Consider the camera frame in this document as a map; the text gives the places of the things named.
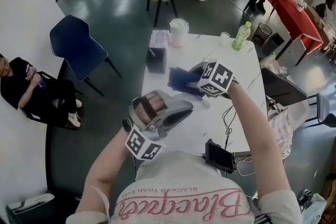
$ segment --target green bottle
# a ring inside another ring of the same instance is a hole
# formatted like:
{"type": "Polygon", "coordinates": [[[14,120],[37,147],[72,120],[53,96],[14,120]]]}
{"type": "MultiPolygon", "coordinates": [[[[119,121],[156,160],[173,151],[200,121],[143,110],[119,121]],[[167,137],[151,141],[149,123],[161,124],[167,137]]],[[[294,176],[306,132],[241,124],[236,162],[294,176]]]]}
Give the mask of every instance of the green bottle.
{"type": "Polygon", "coordinates": [[[251,34],[251,22],[246,22],[245,25],[240,26],[235,40],[232,42],[232,47],[235,50],[240,50],[243,47],[244,41],[251,34]]]}

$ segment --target white t-shirt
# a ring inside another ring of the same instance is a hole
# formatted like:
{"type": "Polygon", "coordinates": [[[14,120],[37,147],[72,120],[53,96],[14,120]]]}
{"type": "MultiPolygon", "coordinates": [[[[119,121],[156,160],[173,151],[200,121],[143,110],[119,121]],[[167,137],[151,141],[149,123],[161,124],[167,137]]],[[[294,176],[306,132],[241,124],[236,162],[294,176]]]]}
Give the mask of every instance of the white t-shirt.
{"type": "Polygon", "coordinates": [[[82,212],[66,224],[99,223],[235,223],[253,224],[255,216],[267,214],[273,224],[300,224],[302,217],[295,194],[276,191],[261,198],[253,211],[242,189],[205,164],[201,156],[182,152],[162,153],[144,162],[136,181],[119,196],[114,215],[82,212]]]}

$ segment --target marble tabletop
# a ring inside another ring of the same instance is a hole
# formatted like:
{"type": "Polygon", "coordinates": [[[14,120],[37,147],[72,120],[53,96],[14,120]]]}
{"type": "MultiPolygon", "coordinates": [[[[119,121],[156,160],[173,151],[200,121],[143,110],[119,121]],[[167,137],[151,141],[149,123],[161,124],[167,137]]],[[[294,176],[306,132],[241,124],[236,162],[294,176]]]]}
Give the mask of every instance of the marble tabletop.
{"type": "MultiPolygon", "coordinates": [[[[234,71],[235,78],[247,91],[255,104],[266,116],[266,102],[264,85],[260,72],[259,62],[254,44],[246,41],[240,51],[235,51],[231,44],[221,45],[221,38],[217,36],[188,34],[184,47],[168,46],[165,74],[149,73],[145,69],[142,95],[152,90],[163,90],[171,96],[180,94],[167,86],[169,68],[180,67],[190,70],[196,64],[206,59],[218,59],[234,71]]],[[[232,102],[225,98],[204,99],[210,104],[208,110],[193,111],[182,123],[172,129],[163,140],[166,150],[182,150],[190,153],[205,153],[205,143],[211,138],[214,143],[225,146],[225,125],[222,120],[223,113],[232,106],[232,102]]],[[[234,117],[232,108],[226,117],[229,123],[234,117]]],[[[231,124],[232,133],[229,136],[227,150],[230,152],[249,151],[242,125],[236,116],[231,124]]]]}

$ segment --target dark green floor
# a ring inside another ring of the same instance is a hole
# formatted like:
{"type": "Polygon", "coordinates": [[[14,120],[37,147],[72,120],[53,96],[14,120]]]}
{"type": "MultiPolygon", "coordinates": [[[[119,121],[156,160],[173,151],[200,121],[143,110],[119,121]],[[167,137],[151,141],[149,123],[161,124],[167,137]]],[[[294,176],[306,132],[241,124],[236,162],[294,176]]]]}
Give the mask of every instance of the dark green floor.
{"type": "MultiPolygon", "coordinates": [[[[248,2],[232,1],[241,8],[248,2]]],[[[70,70],[66,72],[65,78],[71,79],[76,88],[86,95],[82,98],[80,113],[83,120],[81,128],[75,132],[54,129],[51,142],[52,182],[57,188],[80,195],[91,164],[116,134],[121,120],[128,115],[127,105],[141,94],[145,53],[153,30],[155,6],[151,4],[150,11],[146,12],[146,0],[60,0],[58,4],[65,14],[73,14],[89,23],[92,37],[108,51],[110,59],[123,76],[119,79],[105,63],[90,76],[95,86],[106,95],[103,98],[86,84],[77,82],[70,70]]],[[[228,0],[206,0],[204,3],[177,0],[176,6],[179,17],[189,22],[190,33],[193,34],[219,36],[226,31],[235,36],[238,27],[247,20],[228,0]]],[[[171,7],[162,5],[157,29],[168,29],[172,19],[171,7]]],[[[261,14],[253,15],[251,21],[252,33],[259,22],[267,22],[286,41],[289,38],[276,13],[270,19],[261,14]]],[[[294,81],[307,94],[330,90],[336,78],[328,61],[314,52],[298,68],[293,68],[294,50],[291,48],[280,59],[281,64],[290,68],[294,81]],[[314,68],[320,70],[319,76],[322,77],[319,77],[318,83],[311,75],[314,68]]],[[[286,171],[297,194],[305,188],[320,191],[330,167],[334,137],[333,130],[324,126],[295,132],[286,171]],[[315,170],[318,170],[317,177],[313,178],[315,170]]],[[[247,166],[242,168],[242,172],[251,171],[250,164],[247,166]]],[[[129,158],[113,189],[112,211],[119,193],[134,181],[134,176],[132,159],[129,158]]],[[[254,176],[241,177],[235,172],[230,178],[237,181],[246,194],[254,193],[254,176]]]]}

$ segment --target red table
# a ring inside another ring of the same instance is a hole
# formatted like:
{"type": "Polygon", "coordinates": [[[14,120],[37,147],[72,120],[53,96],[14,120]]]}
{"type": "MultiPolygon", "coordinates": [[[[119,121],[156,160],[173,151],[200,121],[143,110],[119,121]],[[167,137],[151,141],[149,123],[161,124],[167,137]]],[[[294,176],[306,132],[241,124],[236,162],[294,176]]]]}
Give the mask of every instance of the red table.
{"type": "Polygon", "coordinates": [[[297,66],[306,56],[306,54],[311,53],[313,50],[322,45],[322,38],[307,13],[305,11],[299,12],[296,9],[294,0],[268,1],[273,7],[271,14],[273,13],[274,9],[277,11],[282,23],[286,27],[287,31],[289,31],[291,38],[281,50],[281,52],[276,56],[276,60],[280,58],[280,56],[287,50],[294,40],[300,38],[303,47],[305,48],[305,52],[296,63],[297,66]]]}

